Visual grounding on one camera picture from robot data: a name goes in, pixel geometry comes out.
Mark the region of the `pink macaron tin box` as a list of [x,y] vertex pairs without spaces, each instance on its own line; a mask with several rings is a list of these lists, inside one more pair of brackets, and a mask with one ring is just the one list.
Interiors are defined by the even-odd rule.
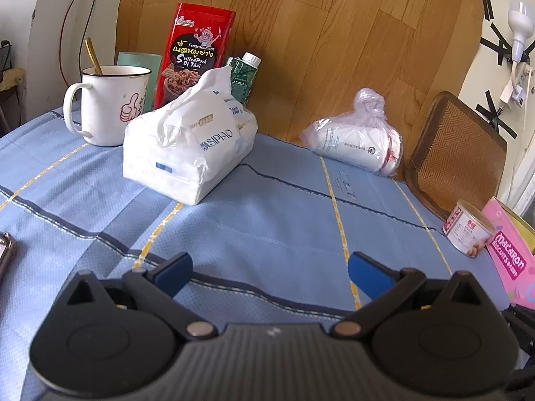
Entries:
[[487,249],[512,303],[534,309],[534,229],[493,197],[483,214],[496,229]]

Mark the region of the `white peanut can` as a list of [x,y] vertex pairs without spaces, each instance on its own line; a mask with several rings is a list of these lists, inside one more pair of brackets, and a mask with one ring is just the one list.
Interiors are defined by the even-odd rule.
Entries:
[[457,250],[475,258],[492,240],[496,228],[478,208],[460,199],[442,224],[442,232]]

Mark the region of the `blue striped tablecloth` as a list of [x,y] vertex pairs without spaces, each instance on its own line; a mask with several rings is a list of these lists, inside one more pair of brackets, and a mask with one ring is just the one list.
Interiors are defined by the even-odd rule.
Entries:
[[16,242],[1,282],[4,400],[41,395],[29,346],[65,282],[81,270],[118,278],[139,256],[151,267],[190,254],[178,301],[219,327],[332,325],[368,302],[347,275],[358,251],[435,279],[472,272],[497,308],[510,303],[489,254],[455,249],[406,185],[264,134],[188,207],[126,179],[120,148],[85,144],[50,111],[1,139],[1,229]]

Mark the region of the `white tissue paper pack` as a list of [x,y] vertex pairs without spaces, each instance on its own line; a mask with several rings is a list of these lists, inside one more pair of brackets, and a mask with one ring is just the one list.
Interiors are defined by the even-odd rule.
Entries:
[[255,115],[231,94],[231,68],[211,69],[179,98],[130,122],[122,175],[194,206],[253,149]]

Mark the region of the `brown woven chair back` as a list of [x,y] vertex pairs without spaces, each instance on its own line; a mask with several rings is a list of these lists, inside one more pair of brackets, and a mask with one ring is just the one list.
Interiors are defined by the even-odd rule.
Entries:
[[405,163],[405,182],[444,220],[460,200],[481,210],[498,194],[506,155],[506,141],[488,122],[452,93],[441,92]]

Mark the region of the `plastic bag with paper cups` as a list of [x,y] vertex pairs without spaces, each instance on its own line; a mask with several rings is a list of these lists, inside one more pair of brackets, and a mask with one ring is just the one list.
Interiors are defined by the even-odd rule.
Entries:
[[354,96],[352,111],[311,123],[300,139],[311,151],[378,176],[393,176],[403,156],[401,134],[387,122],[386,101],[370,88]]

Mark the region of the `smartphone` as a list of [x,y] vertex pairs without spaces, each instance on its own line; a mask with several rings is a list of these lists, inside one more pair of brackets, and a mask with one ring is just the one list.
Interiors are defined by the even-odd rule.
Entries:
[[0,281],[3,280],[9,264],[16,254],[16,240],[7,232],[0,234]]

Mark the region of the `white enamel mug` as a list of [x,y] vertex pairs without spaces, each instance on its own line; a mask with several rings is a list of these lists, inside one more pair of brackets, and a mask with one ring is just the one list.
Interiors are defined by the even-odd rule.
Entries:
[[94,146],[120,146],[128,123],[144,111],[150,75],[149,68],[127,65],[103,66],[102,75],[83,70],[65,92],[66,128]]

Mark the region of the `black tape cross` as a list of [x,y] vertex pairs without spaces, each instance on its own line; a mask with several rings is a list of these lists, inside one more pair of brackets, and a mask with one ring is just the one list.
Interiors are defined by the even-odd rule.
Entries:
[[487,120],[487,122],[497,133],[500,133],[500,129],[504,129],[512,139],[516,139],[518,137],[517,133],[501,119],[503,108],[495,105],[490,90],[485,92],[485,98],[487,101],[487,107],[477,104],[476,111],[481,114],[485,120]]

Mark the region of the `white power strip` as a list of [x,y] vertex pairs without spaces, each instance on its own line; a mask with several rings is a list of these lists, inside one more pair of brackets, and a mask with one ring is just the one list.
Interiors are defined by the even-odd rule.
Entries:
[[527,99],[526,88],[524,82],[528,80],[528,76],[531,74],[530,65],[521,62],[512,63],[511,78],[504,87],[501,95],[500,102],[504,105],[512,105],[514,103],[518,107],[523,107]]

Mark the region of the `green drink carton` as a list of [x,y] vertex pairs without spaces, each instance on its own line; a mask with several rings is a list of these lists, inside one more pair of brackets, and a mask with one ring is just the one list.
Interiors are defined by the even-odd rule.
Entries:
[[231,94],[242,105],[247,104],[260,64],[261,59],[250,52],[245,52],[241,57],[228,58]]

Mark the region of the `red snack bag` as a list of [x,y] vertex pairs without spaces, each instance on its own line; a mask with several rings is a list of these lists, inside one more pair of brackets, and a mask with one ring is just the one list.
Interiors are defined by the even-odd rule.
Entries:
[[236,13],[180,3],[159,68],[154,107],[174,101],[223,61]]

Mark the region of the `gold spoon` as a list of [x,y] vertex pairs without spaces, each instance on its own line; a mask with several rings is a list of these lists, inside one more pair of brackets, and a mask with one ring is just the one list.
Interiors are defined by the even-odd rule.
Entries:
[[102,67],[98,60],[97,54],[93,47],[93,41],[90,37],[86,37],[84,39],[84,45],[86,52],[88,53],[88,56],[90,58],[91,63],[93,64],[93,69],[96,74],[102,75]]

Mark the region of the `white light bulb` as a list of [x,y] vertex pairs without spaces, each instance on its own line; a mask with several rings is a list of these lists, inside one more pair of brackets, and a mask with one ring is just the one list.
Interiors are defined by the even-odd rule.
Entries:
[[512,0],[508,11],[508,25],[513,33],[512,61],[519,63],[526,42],[534,34],[534,10],[522,0]]

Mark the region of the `wood pattern wall sheet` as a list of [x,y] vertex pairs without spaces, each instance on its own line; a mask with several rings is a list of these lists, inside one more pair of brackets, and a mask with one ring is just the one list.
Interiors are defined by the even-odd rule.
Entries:
[[433,98],[461,90],[483,28],[482,0],[120,0],[117,49],[163,53],[181,2],[235,12],[227,52],[261,60],[249,104],[262,132],[298,142],[369,87],[405,157]]

